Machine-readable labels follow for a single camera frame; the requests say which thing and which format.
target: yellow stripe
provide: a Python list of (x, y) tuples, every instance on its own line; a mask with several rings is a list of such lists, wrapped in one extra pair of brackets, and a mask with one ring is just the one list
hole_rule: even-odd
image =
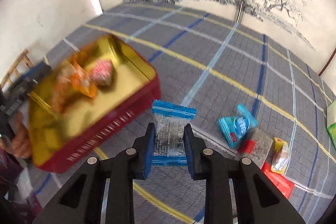
[[(167, 7), (159, 7), (159, 6), (153, 6), (153, 5), (147, 5), (147, 4), (140, 4), (140, 3), (123, 3), (123, 5), (125, 6), (131, 6), (131, 7), (143, 7), (143, 8), (150, 8), (150, 9), (155, 9), (155, 10), (162, 10), (162, 11), (167, 11), (167, 12), (176, 12), (178, 14), (181, 14), (181, 15), (186, 15), (186, 16), (191, 16), (191, 17), (195, 17), (195, 18), (202, 18), (203, 16), (201, 15), (198, 15), (198, 14), (195, 14), (195, 13), (191, 13), (191, 12), (185, 12), (185, 11), (182, 11), (182, 10), (175, 10), (175, 9), (172, 9), (172, 8), (167, 8)], [(224, 28), (227, 28), (229, 30), (232, 30), (232, 27), (227, 25), (227, 24), (224, 24), (224, 23), (221, 23), (217, 20), (214, 20), (214, 19), (211, 19), (211, 18), (204, 18), (205, 21), (208, 21), (208, 22), (211, 22), (213, 24), (216, 24), (216, 25), (219, 25), (219, 26), (222, 26)], [(246, 32), (243, 32), (241, 30), (237, 30), (236, 29), (236, 33), (239, 33), (253, 41), (256, 41), (257, 43), (259, 44), (264, 44), (263, 41), (261, 41), (260, 39), (257, 39), (251, 35), (249, 35), (248, 33)], [(279, 55), (280, 57), (282, 57), (283, 59), (287, 60), (288, 61), (288, 58), (286, 56), (284, 56), (283, 54), (281, 54), (280, 52), (278, 52), (276, 49), (274, 49), (273, 47), (271, 47), (269, 44), (266, 43), (266, 45), (273, 51), (275, 52), (277, 55)], [(332, 100), (326, 95), (326, 93), (322, 90), (322, 88), (320, 87), (319, 84), (317, 84), (316, 82), (314, 82), (314, 80), (312, 78), (309, 77), (309, 75), (307, 75), (297, 64), (293, 63), (293, 66), (295, 66), (296, 68), (298, 68), (310, 81), (312, 81), (320, 90), (321, 92), (327, 97), (327, 99), (332, 102)]]
[[(173, 52), (169, 49), (166, 49), (166, 48), (162, 48), (152, 42), (149, 42), (149, 41), (146, 41), (146, 40), (143, 40), (143, 39), (139, 39), (139, 38), (136, 38), (136, 37), (131, 37), (129, 35), (126, 35), (126, 34), (123, 34), (123, 33), (120, 33), (120, 32), (115, 32), (115, 31), (112, 31), (110, 29), (107, 29), (107, 28), (103, 28), (103, 27), (99, 27), (99, 26), (94, 26), (94, 25), (89, 25), (89, 24), (84, 24), (84, 26), (86, 27), (89, 27), (89, 28), (92, 28), (92, 29), (96, 29), (96, 30), (100, 30), (100, 31), (103, 31), (103, 32), (107, 32), (107, 33), (111, 33), (111, 34), (114, 34), (114, 35), (117, 35), (119, 37), (123, 37), (125, 39), (129, 39), (129, 40), (132, 40), (134, 42), (138, 42), (142, 45), (145, 45), (145, 46), (148, 46), (148, 47), (151, 47), (151, 48), (154, 48), (156, 50), (159, 50), (159, 51), (162, 51), (162, 52), (165, 52), (166, 54), (169, 54), (170, 56), (173, 56), (185, 63), (188, 63), (188, 64), (191, 64), (201, 70), (207, 70), (208, 68), (197, 62), (197, 61), (194, 61), (188, 57), (185, 57), (181, 54), (178, 54), (177, 52)], [(256, 98), (257, 97), (257, 94), (251, 90), (249, 90), (248, 88), (244, 87), (243, 85), (239, 84), (238, 82), (236, 82), (235, 80), (227, 77), (226, 75), (223, 75), (221, 74), (220, 72), (216, 71), (216, 70), (213, 70), (213, 69), (210, 69), (209, 72), (224, 80), (225, 82), (228, 82), (229, 84), (235, 86), (236, 88), (238, 88), (239, 90), (242, 90), (244, 91), (246, 94)], [(295, 118), (287, 113), (286, 111), (282, 110), (281, 108), (279, 108), (278, 106), (276, 106), (275, 104), (271, 103), (270, 101), (266, 100), (265, 98), (263, 98), (262, 96), (259, 96), (258, 97), (265, 105), (267, 105), (269, 108), (275, 110), (276, 112), (280, 113), (281, 115), (285, 116), (286, 118), (290, 119), (291, 121), (294, 121)], [(319, 141), (314, 137), (314, 135), (299, 121), (297, 121), (297, 125), (300, 126), (305, 132), (307, 132), (318, 144), (318, 146), (336, 163), (336, 159), (319, 143)]]
[[(101, 150), (99, 147), (96, 147), (94, 151), (97, 153), (101, 160), (108, 159), (107, 155)], [(137, 191), (140, 196), (146, 199), (148, 202), (153, 204), (154, 206), (158, 207), (160, 210), (164, 211), (167, 214), (172, 215), (173, 217), (183, 221), (187, 224), (194, 223), (194, 220), (189, 216), (184, 215), (183, 213), (169, 207), (167, 204), (163, 203), (162, 201), (158, 200), (156, 197), (148, 193), (145, 189), (143, 189), (140, 185), (133, 182), (133, 190)]]

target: green package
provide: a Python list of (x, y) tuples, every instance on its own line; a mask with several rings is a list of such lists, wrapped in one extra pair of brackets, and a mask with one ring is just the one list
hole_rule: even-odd
[(327, 107), (327, 131), (336, 148), (336, 101)]

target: metal screw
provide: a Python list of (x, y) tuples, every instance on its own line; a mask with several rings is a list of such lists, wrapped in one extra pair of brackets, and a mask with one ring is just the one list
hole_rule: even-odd
[(203, 150), (203, 153), (204, 153), (205, 155), (212, 155), (212, 154), (213, 154), (213, 151), (212, 151), (212, 149), (210, 149), (210, 148), (206, 148), (206, 149)]
[(134, 148), (129, 148), (126, 150), (127, 155), (134, 155), (136, 153), (136, 150)]
[(241, 162), (243, 164), (246, 164), (246, 165), (250, 165), (251, 164), (251, 160), (249, 158), (242, 158), (241, 159)]
[(88, 164), (95, 164), (97, 162), (97, 158), (96, 157), (91, 157), (87, 159), (87, 163)]

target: blue candy wrapper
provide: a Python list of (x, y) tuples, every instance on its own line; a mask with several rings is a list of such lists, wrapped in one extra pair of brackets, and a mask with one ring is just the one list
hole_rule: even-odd
[(218, 125), (231, 148), (235, 148), (239, 140), (258, 125), (257, 120), (244, 105), (237, 106), (237, 113), (239, 116), (222, 117), (218, 120)]
[(195, 117), (196, 109), (155, 100), (155, 146), (153, 165), (187, 165), (183, 133), (184, 127)]

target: human hand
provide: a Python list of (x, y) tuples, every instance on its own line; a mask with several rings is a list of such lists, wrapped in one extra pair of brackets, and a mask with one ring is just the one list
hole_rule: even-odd
[(0, 148), (13, 154), (16, 158), (27, 159), (31, 156), (32, 150), (27, 128), (23, 125), (23, 115), (17, 112), (14, 117), (14, 126), (16, 127), (16, 136), (12, 140), (12, 147), (6, 147), (6, 144), (0, 139)]

